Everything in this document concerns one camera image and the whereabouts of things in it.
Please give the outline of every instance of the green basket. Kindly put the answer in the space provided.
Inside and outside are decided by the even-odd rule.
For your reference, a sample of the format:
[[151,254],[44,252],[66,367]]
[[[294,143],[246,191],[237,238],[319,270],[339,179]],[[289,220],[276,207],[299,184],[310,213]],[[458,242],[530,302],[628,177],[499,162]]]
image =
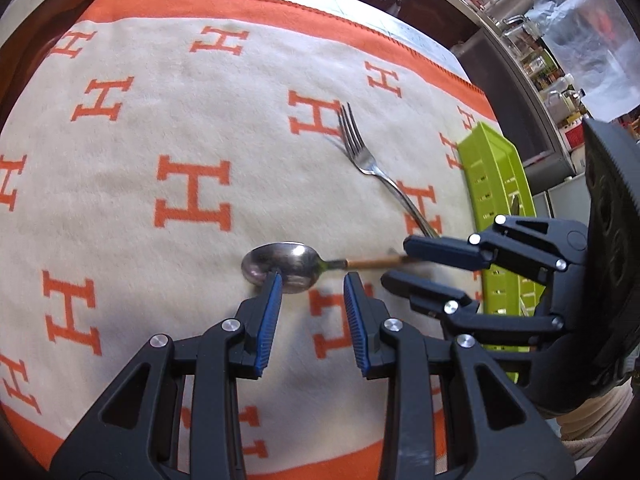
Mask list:
[[[510,214],[515,196],[520,201],[520,216],[535,216],[529,183],[516,147],[487,124],[479,123],[458,145],[465,168],[476,229],[487,229],[498,214]],[[508,270],[492,266],[482,273],[482,311],[486,314],[532,315],[541,285]]]

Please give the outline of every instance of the metal screw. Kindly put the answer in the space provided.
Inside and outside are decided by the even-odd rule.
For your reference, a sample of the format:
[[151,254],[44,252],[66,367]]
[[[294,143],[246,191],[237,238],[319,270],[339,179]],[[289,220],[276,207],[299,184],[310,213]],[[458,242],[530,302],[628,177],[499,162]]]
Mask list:
[[240,328],[240,322],[237,319],[225,319],[222,322],[222,330],[225,332],[235,332]]
[[164,334],[156,334],[149,340],[149,344],[153,348],[162,348],[169,342],[169,338]]
[[395,317],[390,317],[385,321],[385,328],[391,332],[400,332],[402,330],[402,321]]
[[456,343],[462,346],[462,348],[471,348],[476,344],[476,338],[469,334],[460,334],[456,338]]
[[447,303],[444,304],[444,313],[449,315],[454,314],[458,309],[458,307],[459,307],[459,304],[457,301],[454,301],[454,300],[447,301]]

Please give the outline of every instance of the wooden spoon handle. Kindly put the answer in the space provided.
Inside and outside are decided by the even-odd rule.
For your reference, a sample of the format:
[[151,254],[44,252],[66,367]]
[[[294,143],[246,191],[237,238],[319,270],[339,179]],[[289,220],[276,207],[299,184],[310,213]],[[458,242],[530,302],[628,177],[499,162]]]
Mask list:
[[347,269],[388,269],[416,261],[406,254],[395,254],[394,256],[387,256],[377,260],[347,260]]

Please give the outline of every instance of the fork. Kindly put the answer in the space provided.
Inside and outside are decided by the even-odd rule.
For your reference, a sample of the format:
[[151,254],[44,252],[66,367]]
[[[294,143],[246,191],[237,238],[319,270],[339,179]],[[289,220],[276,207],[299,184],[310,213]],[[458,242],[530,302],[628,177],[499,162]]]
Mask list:
[[412,216],[415,222],[418,224],[420,230],[425,236],[429,238],[439,238],[438,232],[431,227],[426,221],[422,213],[414,205],[407,194],[398,187],[388,175],[380,170],[376,159],[367,149],[362,141],[360,132],[356,125],[353,112],[351,111],[351,105],[347,103],[349,114],[347,115],[347,109],[344,105],[340,105],[340,111],[338,111],[338,122],[340,123],[340,134],[342,136],[342,142],[344,148],[347,151],[347,156],[353,165],[358,168],[365,175],[373,175],[378,177],[382,183],[400,200],[407,212]]

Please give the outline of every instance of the bottle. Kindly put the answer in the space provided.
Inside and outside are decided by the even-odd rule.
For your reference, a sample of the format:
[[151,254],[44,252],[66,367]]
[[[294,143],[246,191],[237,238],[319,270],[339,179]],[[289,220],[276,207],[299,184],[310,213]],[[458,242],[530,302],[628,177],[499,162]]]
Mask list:
[[551,92],[558,92],[559,94],[566,92],[569,86],[575,84],[574,76],[571,74],[566,74],[565,76],[559,77],[556,81],[540,91],[540,99],[542,102],[546,101],[546,98],[551,94]]

